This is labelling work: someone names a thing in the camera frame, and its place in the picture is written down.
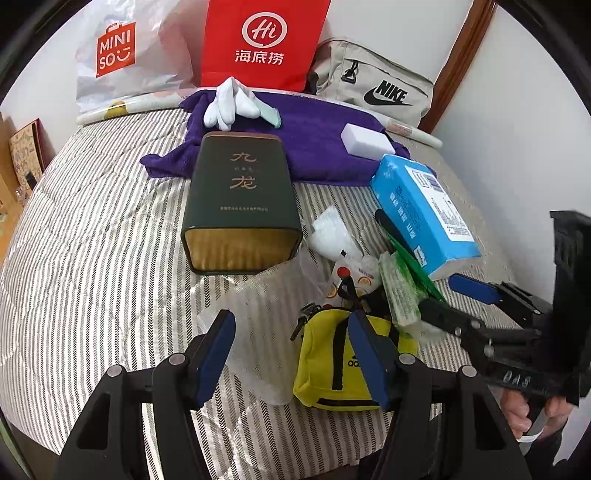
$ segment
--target nike swoosh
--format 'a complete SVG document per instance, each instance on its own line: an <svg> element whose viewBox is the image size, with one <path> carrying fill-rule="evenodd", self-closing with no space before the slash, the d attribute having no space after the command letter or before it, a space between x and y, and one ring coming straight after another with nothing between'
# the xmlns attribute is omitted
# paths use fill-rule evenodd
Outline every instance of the nike swoosh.
<svg viewBox="0 0 591 480"><path fill-rule="evenodd" d="M372 88L370 91L368 91L365 94L365 96L363 97L365 103L368 103L370 105L375 105L375 106L382 106L382 105L412 106L412 104L410 104L410 103L393 102L392 100L382 100L381 98L376 98L374 96L374 92L375 92L375 88Z"/></svg>

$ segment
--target beige bag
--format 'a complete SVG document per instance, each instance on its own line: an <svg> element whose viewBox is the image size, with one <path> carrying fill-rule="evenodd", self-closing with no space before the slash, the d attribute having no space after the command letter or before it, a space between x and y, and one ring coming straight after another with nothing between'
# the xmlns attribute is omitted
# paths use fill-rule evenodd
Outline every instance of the beige bag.
<svg viewBox="0 0 591 480"><path fill-rule="evenodd" d="M319 45L309 80L319 97L352 103L412 127L428 112L433 95L427 79L348 40Z"/></svg>

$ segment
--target bed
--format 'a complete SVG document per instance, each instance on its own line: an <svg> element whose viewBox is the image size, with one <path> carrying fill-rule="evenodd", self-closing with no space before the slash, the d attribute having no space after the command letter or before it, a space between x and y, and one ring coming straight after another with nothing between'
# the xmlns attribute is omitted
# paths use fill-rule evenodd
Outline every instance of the bed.
<svg viewBox="0 0 591 480"><path fill-rule="evenodd" d="M59 453L93 387L115 363L153 367L183 351L194 319L212 299L247 277L190 272L180 242L189 181L151 179L139 163L183 142L180 109L136 113L81 127L53 160L16 228L0 272L0 406L8 420ZM478 209L440 154L394 136L427 164L460 210L483 253L464 273L512 281L511 270ZM335 204L367 253L387 242L364 187L294 184L300 215L311 224ZM322 264L328 275L330 265ZM448 301L487 325L514 327L495 307L438 286ZM423 348L429 366L469 363L457 339ZM212 400L194 423L212 478L299 479L379 449L389 415L337 413L296 399L272 406L242 388L224 367ZM161 478L154 418L144 406L144 439L153 478Z"/></svg>

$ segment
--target blue gripper pad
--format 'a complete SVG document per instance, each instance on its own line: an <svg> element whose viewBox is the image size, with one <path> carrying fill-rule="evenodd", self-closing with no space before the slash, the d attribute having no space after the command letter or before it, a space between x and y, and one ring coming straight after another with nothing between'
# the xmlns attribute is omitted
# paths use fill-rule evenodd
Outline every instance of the blue gripper pad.
<svg viewBox="0 0 591 480"><path fill-rule="evenodd" d="M235 336L236 319L234 314L230 310L220 310L196 354L196 356L201 356L202 348L206 349L197 367L196 401L199 407L203 407L203 404L213 397Z"/></svg>
<svg viewBox="0 0 591 480"><path fill-rule="evenodd" d="M394 372L388 372L388 367L382 363L380 356L382 349L379 344L383 342L384 345L387 345L389 343L394 351L395 347L390 338L377 335L369 320L367 318L364 320L362 324L356 312L349 315L349 340L359 361L372 400L376 401L384 411L389 411L388 382Z"/></svg>
<svg viewBox="0 0 591 480"><path fill-rule="evenodd" d="M453 291L488 305L497 303L501 299L495 287L459 273L449 277L449 287Z"/></svg>

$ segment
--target yellow pouch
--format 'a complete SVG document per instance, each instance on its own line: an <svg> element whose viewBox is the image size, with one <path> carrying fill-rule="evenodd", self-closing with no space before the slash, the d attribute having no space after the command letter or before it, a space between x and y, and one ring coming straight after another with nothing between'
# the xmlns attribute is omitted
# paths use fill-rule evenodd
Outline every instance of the yellow pouch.
<svg viewBox="0 0 591 480"><path fill-rule="evenodd" d="M371 399L349 341L350 314L350 310L324 309L304 326L293 393L306 407L336 411L379 408ZM389 335L392 322L373 316L368 320L378 335ZM415 340L400 334L399 352L416 355L417 350Z"/></svg>

